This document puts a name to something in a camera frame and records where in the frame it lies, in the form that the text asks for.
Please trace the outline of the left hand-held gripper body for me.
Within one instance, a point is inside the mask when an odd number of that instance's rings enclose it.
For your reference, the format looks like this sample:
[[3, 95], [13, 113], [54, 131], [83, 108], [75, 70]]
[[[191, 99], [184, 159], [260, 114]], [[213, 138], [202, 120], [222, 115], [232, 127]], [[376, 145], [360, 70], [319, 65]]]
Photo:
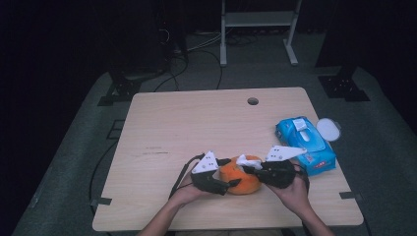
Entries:
[[214, 174], [221, 166], [216, 163], [212, 151], [208, 151], [191, 171], [194, 186], [204, 192], [224, 196], [228, 190], [228, 182], [214, 178]]

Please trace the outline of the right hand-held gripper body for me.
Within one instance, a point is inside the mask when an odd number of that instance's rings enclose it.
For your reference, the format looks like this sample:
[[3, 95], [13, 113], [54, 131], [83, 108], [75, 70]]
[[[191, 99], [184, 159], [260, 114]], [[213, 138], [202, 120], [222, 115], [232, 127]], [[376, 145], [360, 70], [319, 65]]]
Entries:
[[291, 161], [291, 158], [306, 152], [302, 147], [273, 146], [261, 163], [261, 169], [255, 169], [254, 174], [264, 184], [285, 189], [293, 183], [297, 175], [306, 175], [303, 167]]

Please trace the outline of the orange plush toy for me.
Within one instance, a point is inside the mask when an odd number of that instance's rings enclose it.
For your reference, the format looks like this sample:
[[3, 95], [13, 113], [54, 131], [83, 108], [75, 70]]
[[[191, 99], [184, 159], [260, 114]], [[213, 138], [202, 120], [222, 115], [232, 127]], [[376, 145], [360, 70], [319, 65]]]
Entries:
[[241, 179], [241, 182], [236, 187], [230, 187], [228, 192], [233, 195], [249, 195], [257, 192], [262, 183], [252, 174], [247, 174], [243, 170], [243, 166], [236, 164], [238, 156], [232, 157], [231, 162], [221, 166], [219, 170], [220, 179], [224, 182], [229, 182], [234, 179]]

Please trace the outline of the white wet wipe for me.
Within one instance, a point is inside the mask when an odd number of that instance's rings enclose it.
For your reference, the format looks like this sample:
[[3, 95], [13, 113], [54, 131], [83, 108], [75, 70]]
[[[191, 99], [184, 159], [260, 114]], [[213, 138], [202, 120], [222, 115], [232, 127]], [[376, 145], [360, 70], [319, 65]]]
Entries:
[[253, 167], [257, 170], [261, 170], [263, 168], [262, 161], [258, 157], [245, 154], [241, 154], [237, 157], [236, 164], [239, 166]]

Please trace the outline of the blue wet wipes pack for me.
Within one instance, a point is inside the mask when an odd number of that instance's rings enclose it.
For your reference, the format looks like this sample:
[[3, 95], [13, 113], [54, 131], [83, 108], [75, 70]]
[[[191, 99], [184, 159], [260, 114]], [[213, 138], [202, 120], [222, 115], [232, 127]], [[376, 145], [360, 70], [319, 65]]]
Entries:
[[275, 126], [275, 134], [283, 145], [307, 150], [297, 158], [310, 176], [334, 169], [336, 160], [335, 152], [316, 126], [304, 116], [281, 120]]

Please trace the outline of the person's left hand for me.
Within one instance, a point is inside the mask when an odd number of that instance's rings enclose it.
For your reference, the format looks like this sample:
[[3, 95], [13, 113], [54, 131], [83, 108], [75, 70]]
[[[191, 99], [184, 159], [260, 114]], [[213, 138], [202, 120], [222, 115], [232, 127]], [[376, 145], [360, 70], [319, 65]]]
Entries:
[[193, 201], [196, 201], [199, 198], [208, 195], [208, 192], [204, 192], [196, 188], [192, 182], [190, 174], [187, 174], [169, 201], [174, 203], [177, 207], [183, 207]]

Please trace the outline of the person's right hand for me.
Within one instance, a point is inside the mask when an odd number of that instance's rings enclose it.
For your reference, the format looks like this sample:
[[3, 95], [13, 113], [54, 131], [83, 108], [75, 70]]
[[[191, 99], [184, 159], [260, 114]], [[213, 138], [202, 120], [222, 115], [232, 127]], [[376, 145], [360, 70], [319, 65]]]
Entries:
[[311, 209], [305, 181], [299, 175], [285, 189], [279, 189], [271, 185], [268, 185], [268, 188], [278, 196], [290, 211], [298, 216]]

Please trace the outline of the white oval disc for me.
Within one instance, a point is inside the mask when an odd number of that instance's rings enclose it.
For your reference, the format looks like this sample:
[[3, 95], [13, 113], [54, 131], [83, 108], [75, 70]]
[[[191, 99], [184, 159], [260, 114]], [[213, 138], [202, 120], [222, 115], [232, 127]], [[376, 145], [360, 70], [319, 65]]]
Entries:
[[329, 118], [322, 118], [316, 126], [322, 138], [328, 142], [334, 142], [341, 136], [341, 131], [336, 122]]

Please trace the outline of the dark tape strip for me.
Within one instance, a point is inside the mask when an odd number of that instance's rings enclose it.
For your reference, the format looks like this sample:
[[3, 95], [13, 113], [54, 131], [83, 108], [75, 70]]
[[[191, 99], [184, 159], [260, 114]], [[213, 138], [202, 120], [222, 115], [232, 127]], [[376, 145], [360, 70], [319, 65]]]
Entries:
[[91, 207], [98, 207], [99, 205], [105, 205], [105, 206], [110, 206], [112, 202], [112, 199], [108, 199], [108, 198], [99, 198], [99, 199], [92, 199], [90, 200], [89, 205]]
[[363, 200], [363, 198], [360, 194], [356, 194], [354, 192], [340, 192], [339, 195], [343, 200], [347, 200], [347, 199], [354, 199], [356, 201], [362, 201]]

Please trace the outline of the black stand base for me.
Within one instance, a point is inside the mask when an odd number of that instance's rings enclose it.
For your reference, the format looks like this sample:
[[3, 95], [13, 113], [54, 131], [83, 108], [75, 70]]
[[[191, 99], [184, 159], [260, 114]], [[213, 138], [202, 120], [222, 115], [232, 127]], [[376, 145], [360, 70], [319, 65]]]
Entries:
[[329, 98], [344, 98], [348, 102], [369, 101], [369, 96], [353, 81], [356, 66], [342, 66], [337, 74], [319, 76]]
[[131, 101], [136, 93], [139, 92], [142, 83], [161, 76], [163, 71], [141, 72], [125, 75], [123, 72], [111, 71], [109, 76], [111, 84], [107, 93], [102, 96], [98, 106], [111, 106], [115, 102]]

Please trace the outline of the dark floor tape frame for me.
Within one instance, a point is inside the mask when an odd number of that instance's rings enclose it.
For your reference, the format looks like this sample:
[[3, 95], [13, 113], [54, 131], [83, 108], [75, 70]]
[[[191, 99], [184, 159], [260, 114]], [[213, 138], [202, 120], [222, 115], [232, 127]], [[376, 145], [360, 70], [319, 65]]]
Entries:
[[125, 121], [123, 119], [116, 119], [113, 121], [109, 132], [107, 133], [107, 140], [119, 140], [123, 131]]

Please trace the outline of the white metal stand frame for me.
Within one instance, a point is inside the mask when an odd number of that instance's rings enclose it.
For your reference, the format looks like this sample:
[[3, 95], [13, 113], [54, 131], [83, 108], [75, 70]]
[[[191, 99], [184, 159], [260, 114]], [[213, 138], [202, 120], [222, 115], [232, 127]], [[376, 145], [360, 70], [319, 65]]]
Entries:
[[277, 12], [227, 12], [226, 0], [221, 0], [220, 14], [220, 45], [219, 64], [227, 65], [226, 30], [232, 28], [261, 28], [261, 27], [289, 27], [289, 34], [283, 39], [289, 62], [292, 66], [298, 64], [292, 47], [293, 36], [296, 30], [300, 9], [303, 0], [296, 0], [292, 11]]

